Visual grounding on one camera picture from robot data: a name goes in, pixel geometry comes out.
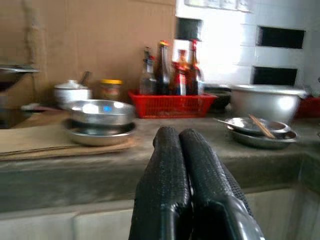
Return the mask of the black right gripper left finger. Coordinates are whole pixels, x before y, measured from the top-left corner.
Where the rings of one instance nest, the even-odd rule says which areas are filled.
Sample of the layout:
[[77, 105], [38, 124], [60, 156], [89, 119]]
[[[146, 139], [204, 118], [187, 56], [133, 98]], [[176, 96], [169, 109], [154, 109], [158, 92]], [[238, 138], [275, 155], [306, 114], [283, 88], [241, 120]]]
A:
[[192, 232], [192, 199], [179, 134], [158, 129], [153, 153], [139, 180], [130, 240], [188, 240]]

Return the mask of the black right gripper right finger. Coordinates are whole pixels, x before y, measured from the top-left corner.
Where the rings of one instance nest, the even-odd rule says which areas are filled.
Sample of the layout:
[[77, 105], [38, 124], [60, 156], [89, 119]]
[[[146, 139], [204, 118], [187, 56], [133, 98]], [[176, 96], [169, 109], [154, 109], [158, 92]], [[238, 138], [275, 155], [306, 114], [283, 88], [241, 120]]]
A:
[[194, 240], [263, 240], [239, 184], [205, 138], [194, 129], [179, 134], [193, 194]]

